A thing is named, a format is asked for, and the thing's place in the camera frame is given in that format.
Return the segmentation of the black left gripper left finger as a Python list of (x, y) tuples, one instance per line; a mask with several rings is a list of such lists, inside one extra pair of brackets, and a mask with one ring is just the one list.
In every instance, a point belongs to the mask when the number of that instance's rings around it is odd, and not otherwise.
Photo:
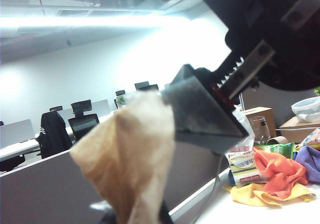
[(112, 208), (106, 210), (104, 216), (100, 220), (100, 224), (117, 224), (116, 214)]

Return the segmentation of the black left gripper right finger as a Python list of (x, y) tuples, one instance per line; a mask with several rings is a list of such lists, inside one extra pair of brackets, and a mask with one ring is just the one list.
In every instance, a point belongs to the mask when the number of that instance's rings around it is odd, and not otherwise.
[(171, 216), (169, 215), (169, 211), (165, 201), (163, 200), (159, 210), (159, 220), (161, 224), (173, 224)]

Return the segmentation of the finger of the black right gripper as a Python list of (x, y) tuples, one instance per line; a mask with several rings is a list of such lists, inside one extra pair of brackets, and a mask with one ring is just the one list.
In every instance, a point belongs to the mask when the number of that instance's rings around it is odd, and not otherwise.
[(249, 133), (233, 115), (233, 104), (214, 90), (210, 75), (184, 64), (161, 97), (172, 108), (177, 142), (224, 155)]

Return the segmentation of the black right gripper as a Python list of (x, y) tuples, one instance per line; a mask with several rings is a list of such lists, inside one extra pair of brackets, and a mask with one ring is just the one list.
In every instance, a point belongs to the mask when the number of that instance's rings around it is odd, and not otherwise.
[(213, 72), (232, 99), (261, 82), (283, 91), (320, 85), (320, 0), (203, 0), (225, 24), (229, 56)]

